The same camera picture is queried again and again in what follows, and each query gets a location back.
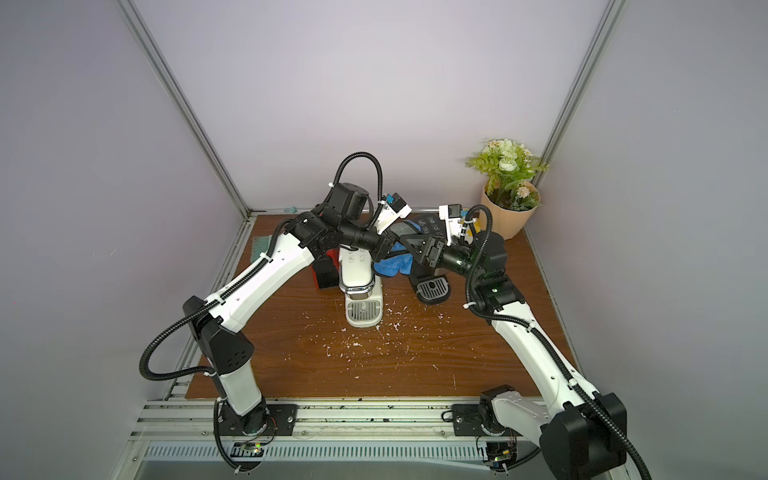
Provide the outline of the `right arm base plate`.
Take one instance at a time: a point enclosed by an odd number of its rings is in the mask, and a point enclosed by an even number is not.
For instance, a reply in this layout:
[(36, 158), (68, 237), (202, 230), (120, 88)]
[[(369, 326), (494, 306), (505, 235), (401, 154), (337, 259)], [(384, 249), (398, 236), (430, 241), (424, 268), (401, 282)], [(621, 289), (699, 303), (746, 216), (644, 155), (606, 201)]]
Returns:
[(481, 404), (453, 404), (442, 419), (452, 425), (454, 435), (459, 437), (504, 434), (504, 428), (497, 423), (492, 410)]

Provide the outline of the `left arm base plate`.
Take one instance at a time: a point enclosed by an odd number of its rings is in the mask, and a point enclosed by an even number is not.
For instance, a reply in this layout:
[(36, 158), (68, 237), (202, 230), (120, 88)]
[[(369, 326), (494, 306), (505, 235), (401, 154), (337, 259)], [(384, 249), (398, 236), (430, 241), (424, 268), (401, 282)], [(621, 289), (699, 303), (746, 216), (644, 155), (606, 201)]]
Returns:
[(227, 402), (221, 402), (215, 408), (216, 426), (221, 436), (288, 437), (293, 434), (297, 416), (296, 404), (258, 405), (244, 416), (237, 415)]

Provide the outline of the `white coffee machine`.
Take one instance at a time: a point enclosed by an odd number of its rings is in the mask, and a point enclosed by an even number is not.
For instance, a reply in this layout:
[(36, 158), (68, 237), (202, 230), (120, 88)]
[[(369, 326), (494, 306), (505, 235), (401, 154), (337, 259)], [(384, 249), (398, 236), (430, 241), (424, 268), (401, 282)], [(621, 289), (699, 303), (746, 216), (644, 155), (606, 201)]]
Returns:
[(339, 288), (345, 297), (345, 316), (355, 328), (377, 326), (383, 317), (383, 289), (367, 250), (339, 249)]

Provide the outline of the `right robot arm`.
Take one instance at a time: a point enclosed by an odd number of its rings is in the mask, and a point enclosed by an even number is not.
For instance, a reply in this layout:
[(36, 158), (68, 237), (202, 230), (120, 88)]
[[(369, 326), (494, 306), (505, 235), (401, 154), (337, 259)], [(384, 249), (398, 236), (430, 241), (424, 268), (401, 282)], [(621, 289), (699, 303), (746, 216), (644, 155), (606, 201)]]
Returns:
[(445, 269), (465, 280), (464, 309), (484, 320), (514, 351), (539, 390), (543, 406), (510, 387), (485, 397), (492, 427), (511, 429), (534, 443), (558, 479), (591, 479), (632, 462), (643, 479), (651, 472), (627, 434), (627, 411), (614, 394), (603, 394), (570, 363), (535, 319), (506, 273), (504, 239), (490, 227), (475, 227), (476, 205), (448, 220), (445, 237), (406, 221), (387, 230), (415, 264)]

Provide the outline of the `blue grey microfiber cloth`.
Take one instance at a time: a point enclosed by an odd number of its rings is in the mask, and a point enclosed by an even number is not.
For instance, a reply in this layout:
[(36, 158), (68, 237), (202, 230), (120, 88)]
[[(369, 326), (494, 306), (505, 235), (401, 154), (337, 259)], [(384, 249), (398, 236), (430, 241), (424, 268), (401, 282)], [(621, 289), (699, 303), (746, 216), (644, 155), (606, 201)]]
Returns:
[[(411, 220), (394, 223), (386, 231), (393, 238), (398, 234), (420, 233), (421, 227)], [(373, 263), (374, 272), (382, 277), (395, 277), (398, 274), (409, 275), (412, 270), (413, 255), (400, 242), (395, 243), (389, 253), (381, 260)]]

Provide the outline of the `black coffee machine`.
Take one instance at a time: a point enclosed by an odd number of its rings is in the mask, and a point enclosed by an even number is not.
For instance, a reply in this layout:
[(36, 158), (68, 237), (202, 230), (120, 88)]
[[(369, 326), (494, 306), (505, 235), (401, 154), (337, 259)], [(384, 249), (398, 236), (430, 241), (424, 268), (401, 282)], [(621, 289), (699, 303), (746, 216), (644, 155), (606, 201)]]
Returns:
[[(408, 220), (413, 229), (419, 229), (423, 233), (444, 238), (446, 236), (445, 224), (436, 213), (417, 215)], [(400, 243), (392, 249), (392, 253), (398, 253), (393, 260), (401, 260), (398, 271), (406, 275), (419, 302), (426, 305), (437, 305), (445, 302), (450, 296), (450, 285), (443, 270), (431, 268), (416, 263), (413, 256), (407, 252)]]

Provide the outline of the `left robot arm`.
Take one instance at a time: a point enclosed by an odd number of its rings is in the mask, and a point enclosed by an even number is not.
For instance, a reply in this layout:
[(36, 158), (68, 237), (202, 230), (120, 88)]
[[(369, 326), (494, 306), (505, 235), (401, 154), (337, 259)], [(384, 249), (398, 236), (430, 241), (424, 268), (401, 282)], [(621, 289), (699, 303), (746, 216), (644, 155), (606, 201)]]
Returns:
[[(254, 346), (243, 334), (253, 314), (288, 280), (339, 247), (372, 251), (382, 244), (387, 226), (383, 211), (383, 170), (369, 152), (354, 152), (342, 160), (324, 200), (312, 210), (282, 220), (258, 260), (228, 284), (201, 299), (192, 296), (185, 315), (158, 334), (139, 360), (140, 375), (149, 381), (175, 380), (202, 373), (213, 379), (218, 397), (213, 407), (213, 438), (217, 451), (234, 474), (249, 474), (255, 462), (234, 459), (222, 441), (225, 425), (234, 435), (258, 438), (276, 430), (264, 395), (251, 367)], [(207, 365), (155, 372), (150, 360), (173, 333), (188, 326)]]

